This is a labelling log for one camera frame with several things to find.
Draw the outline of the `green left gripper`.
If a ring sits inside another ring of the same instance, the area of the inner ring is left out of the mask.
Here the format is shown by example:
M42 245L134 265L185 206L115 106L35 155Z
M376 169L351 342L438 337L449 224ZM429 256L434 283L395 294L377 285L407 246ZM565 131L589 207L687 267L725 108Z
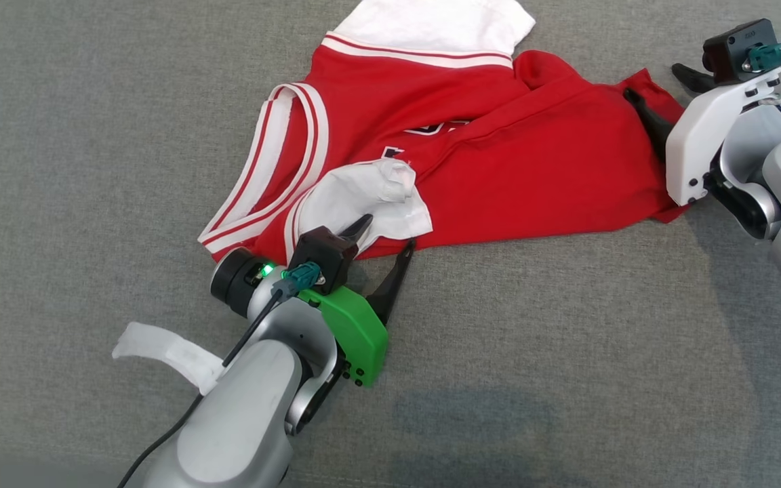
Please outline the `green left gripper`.
M355 258L359 254L359 242L372 225L372 220L372 214L363 214L339 234L344 258ZM328 296L312 289L298 294L304 302L317 304L317 310L344 353L345 361L350 364L349 374L357 385L372 387L381 374L388 347L385 325L390 321L415 249L416 239L407 241L397 254L390 272L366 297L345 286Z

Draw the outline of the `red and white basketball jersey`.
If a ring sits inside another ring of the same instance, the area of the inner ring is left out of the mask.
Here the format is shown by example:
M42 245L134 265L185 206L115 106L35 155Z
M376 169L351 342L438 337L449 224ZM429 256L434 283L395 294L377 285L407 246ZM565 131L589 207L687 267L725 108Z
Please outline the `red and white basketball jersey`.
M614 231L672 222L631 89L661 117L681 105L642 70L592 83L555 54L515 47L517 0L360 0L306 77L272 90L245 166L199 242L294 258L320 226L373 217L359 254Z

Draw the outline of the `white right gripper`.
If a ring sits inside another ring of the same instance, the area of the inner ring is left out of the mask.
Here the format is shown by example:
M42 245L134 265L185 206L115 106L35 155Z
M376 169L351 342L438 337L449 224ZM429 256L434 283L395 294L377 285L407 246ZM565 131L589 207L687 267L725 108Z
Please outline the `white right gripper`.
M744 108L775 92L781 68L756 75L747 81L716 86L713 76L684 64L673 64L675 79L691 94L675 126L655 112L644 96L627 87L625 99L638 114L654 154L666 164L666 189L679 206L707 195L704 174Z

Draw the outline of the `grey upholstered sofa cushion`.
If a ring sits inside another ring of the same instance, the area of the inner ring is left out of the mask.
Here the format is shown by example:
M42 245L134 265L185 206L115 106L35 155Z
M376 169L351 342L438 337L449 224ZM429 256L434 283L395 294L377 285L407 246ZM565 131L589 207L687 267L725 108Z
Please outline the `grey upholstered sofa cushion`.
M272 88L359 0L0 0L0 488L115 488L195 393L130 321L224 354L197 241ZM670 224L418 251L372 388L290 488L781 488L781 275Z

